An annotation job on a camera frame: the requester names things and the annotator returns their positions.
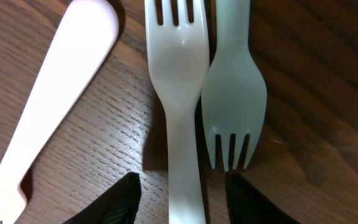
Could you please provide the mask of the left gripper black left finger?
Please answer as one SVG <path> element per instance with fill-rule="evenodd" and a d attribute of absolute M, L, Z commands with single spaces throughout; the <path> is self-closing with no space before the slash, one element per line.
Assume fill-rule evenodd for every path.
<path fill-rule="evenodd" d="M 134 224 L 141 194 L 139 174 L 129 172 L 63 224 Z"/>

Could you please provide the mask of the white plastic fork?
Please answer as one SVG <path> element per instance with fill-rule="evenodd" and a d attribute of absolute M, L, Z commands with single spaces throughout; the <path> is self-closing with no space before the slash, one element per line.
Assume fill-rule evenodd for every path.
<path fill-rule="evenodd" d="M 119 19 L 107 0 L 74 0 L 65 11 L 0 163 L 0 223 L 27 205 L 21 182 L 114 45 Z"/>
<path fill-rule="evenodd" d="M 225 170 L 236 169 L 245 136 L 248 166 L 267 106 L 267 87 L 249 50 L 249 19 L 250 0 L 216 0 L 216 53 L 204 78 L 201 110 L 211 166 L 220 136 Z"/>
<path fill-rule="evenodd" d="M 163 1 L 158 24 L 155 0 L 145 0 L 149 74 L 167 124 L 169 224 L 205 224 L 195 134 L 195 110 L 209 68 L 204 2 L 193 1 L 189 22 L 186 1 L 178 1 L 178 25 L 170 1 Z"/>

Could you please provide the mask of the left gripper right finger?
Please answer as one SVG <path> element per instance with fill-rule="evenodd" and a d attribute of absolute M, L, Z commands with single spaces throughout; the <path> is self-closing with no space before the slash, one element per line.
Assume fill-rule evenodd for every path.
<path fill-rule="evenodd" d="M 230 224 L 299 224 L 237 173 L 227 173 L 226 200 Z"/>

